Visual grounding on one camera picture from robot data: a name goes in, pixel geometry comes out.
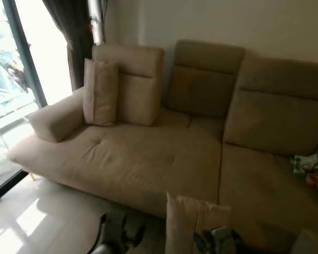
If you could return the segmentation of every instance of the beige sofa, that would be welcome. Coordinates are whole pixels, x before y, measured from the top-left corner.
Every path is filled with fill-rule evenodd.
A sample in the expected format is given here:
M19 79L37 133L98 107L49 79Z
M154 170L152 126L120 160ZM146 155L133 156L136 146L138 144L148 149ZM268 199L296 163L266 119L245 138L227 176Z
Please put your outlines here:
M121 121L85 125L81 88L31 116L36 134L7 156L160 217L167 191L230 205L247 244L283 253L301 229L318 232L318 193L294 177L287 158L318 146L318 64L244 55L180 41L167 108L158 113L163 52L98 46L94 59L120 62Z

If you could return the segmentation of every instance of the sofa armrest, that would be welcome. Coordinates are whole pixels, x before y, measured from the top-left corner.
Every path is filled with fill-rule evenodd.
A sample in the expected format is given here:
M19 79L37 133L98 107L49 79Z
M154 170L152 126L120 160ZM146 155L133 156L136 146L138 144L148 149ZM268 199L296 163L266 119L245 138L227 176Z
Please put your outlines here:
M83 125L83 88L62 101L41 108L29 117L39 139L60 142Z

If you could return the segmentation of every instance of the white wall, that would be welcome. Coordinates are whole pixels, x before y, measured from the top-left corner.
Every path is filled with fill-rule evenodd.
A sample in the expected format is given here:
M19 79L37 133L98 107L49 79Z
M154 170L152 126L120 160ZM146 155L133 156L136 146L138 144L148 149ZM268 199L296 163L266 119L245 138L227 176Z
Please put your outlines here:
M118 40L163 47L167 70L178 39L244 46L263 56L318 61L318 0L113 1Z

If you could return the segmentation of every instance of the sofa backrest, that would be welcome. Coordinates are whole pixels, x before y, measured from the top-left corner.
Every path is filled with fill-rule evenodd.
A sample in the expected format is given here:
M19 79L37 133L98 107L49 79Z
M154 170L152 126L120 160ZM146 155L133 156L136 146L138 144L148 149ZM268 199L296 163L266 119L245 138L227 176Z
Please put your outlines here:
M93 46L92 58L118 62L117 119L132 124L152 125L160 109L164 50L102 44Z
M318 63L245 59L224 141L285 156L313 153L318 146Z
M182 40L176 45L167 106L226 118L244 49Z

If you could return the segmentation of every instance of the dark brown curtain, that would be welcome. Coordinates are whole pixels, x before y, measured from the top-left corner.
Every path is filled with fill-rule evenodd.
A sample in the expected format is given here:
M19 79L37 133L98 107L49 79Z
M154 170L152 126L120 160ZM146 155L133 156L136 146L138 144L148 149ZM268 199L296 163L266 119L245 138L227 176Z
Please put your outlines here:
M43 2L67 41L70 80L72 90L76 90L84 85L84 59L92 58L93 37L87 0Z

